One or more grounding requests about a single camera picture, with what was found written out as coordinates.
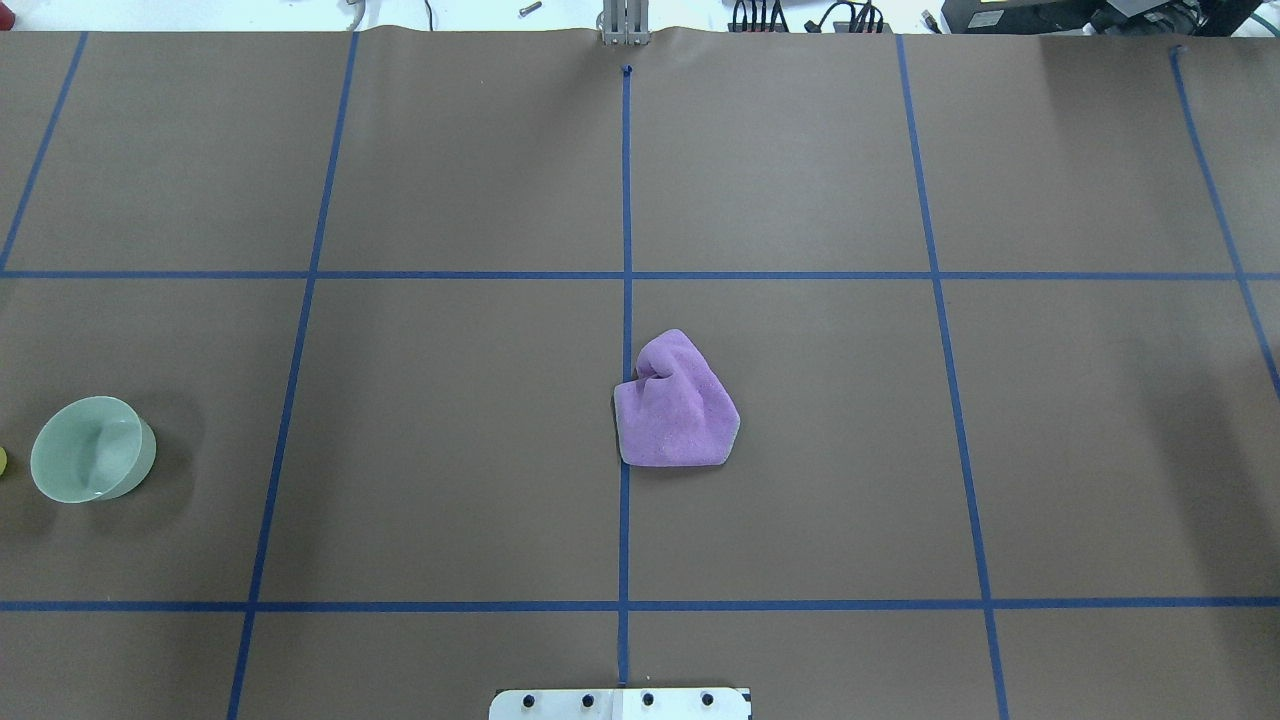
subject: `microfiber towel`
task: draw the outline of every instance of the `microfiber towel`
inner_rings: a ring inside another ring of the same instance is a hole
[[[636,375],[613,389],[623,462],[692,468],[728,460],[741,418],[685,333],[667,331],[644,346]]]

